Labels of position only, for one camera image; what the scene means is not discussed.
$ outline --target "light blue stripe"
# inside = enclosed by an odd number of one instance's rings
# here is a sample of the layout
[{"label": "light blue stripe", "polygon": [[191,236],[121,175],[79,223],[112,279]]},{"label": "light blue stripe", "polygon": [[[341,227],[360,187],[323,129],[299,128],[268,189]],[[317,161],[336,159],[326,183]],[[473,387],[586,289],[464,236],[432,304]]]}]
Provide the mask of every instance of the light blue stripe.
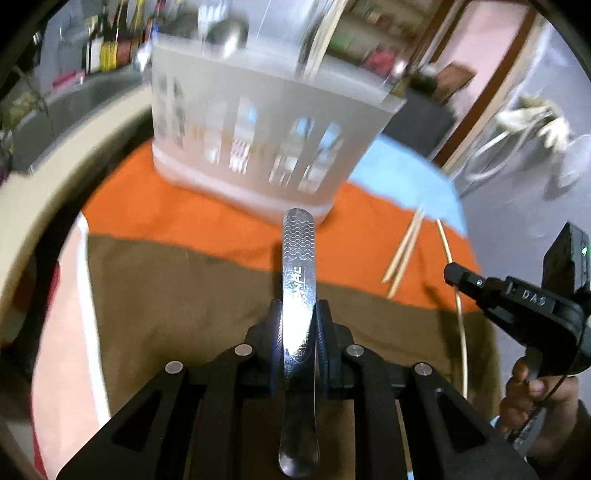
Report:
[{"label": "light blue stripe", "polygon": [[405,209],[422,205],[427,217],[440,218],[466,236],[462,205],[453,184],[425,158],[386,135],[369,147],[349,181]]}]

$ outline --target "countertop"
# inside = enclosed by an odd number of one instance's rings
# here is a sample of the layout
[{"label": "countertop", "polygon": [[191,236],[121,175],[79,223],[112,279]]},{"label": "countertop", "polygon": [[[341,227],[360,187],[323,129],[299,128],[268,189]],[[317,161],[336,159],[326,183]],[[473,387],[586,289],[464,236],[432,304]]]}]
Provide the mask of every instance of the countertop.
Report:
[{"label": "countertop", "polygon": [[151,86],[110,103],[64,136],[28,176],[12,173],[0,186],[0,329],[22,272],[53,215],[97,160],[96,152],[151,109]]}]

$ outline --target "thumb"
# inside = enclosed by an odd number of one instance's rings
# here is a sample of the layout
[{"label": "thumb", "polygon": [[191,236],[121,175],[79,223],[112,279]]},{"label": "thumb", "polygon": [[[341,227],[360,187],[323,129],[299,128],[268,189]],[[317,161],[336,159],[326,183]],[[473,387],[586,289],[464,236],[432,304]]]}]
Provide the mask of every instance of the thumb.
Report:
[{"label": "thumb", "polygon": [[[542,377],[536,378],[528,383],[528,389],[530,396],[537,400],[543,400],[548,396],[556,384],[560,381],[561,377]],[[579,397],[579,379],[577,377],[567,377],[564,382],[558,388],[551,397],[552,403],[561,403],[572,398],[577,399]]]}]

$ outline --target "electrical cord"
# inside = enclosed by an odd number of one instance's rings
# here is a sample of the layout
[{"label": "electrical cord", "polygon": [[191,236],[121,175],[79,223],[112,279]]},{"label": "electrical cord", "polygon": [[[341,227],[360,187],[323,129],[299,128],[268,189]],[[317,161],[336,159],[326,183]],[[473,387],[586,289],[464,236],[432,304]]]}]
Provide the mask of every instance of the electrical cord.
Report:
[{"label": "electrical cord", "polygon": [[538,402],[538,404],[533,409],[533,411],[528,415],[525,423],[518,430],[511,432],[509,434],[509,436],[507,437],[507,441],[511,445],[513,445],[515,443],[515,441],[520,437],[521,433],[523,433],[523,431],[528,427],[528,425],[533,421],[533,419],[537,417],[537,415],[540,413],[541,409],[548,406],[548,403],[550,402],[552,395],[554,395],[554,393],[556,393],[556,391],[560,388],[560,386],[564,383],[566,378],[569,376],[569,371],[571,371],[571,369],[574,367],[574,364],[577,361],[577,357],[579,356],[579,352],[581,350],[581,344],[583,342],[583,337],[584,337],[584,333],[585,333],[586,328],[587,328],[587,318],[585,316],[583,316],[583,325],[581,327],[581,333],[579,334],[579,340],[577,341],[577,351],[574,354],[573,361],[571,362],[568,370],[566,371],[566,373],[564,373],[562,375],[562,377],[560,377],[560,379],[558,380],[558,382],[556,383],[554,388],[552,390],[550,390],[548,395],[546,395],[543,400]]},{"label": "electrical cord", "polygon": [[[445,250],[447,257],[447,263],[452,263],[452,252],[449,250],[449,243],[447,242],[447,237],[445,235],[445,231],[443,230],[441,220],[438,218],[436,223],[437,230],[439,230],[439,236],[441,237],[441,241],[443,243],[443,249]],[[464,398],[468,398],[468,348],[466,345],[464,315],[462,313],[462,299],[460,298],[460,292],[458,291],[457,287],[454,287],[453,292],[456,298],[457,327],[460,332],[460,347],[462,349],[462,396]]]}]

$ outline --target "plastic basket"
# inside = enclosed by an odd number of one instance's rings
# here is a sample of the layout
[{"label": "plastic basket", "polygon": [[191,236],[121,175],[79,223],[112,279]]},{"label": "plastic basket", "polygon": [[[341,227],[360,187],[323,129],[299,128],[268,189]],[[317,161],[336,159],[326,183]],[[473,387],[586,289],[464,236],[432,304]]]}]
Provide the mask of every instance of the plastic basket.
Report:
[{"label": "plastic basket", "polygon": [[204,48],[163,35],[154,46],[156,170],[274,222],[300,207],[320,223],[404,101],[337,63],[306,83],[295,56]]}]

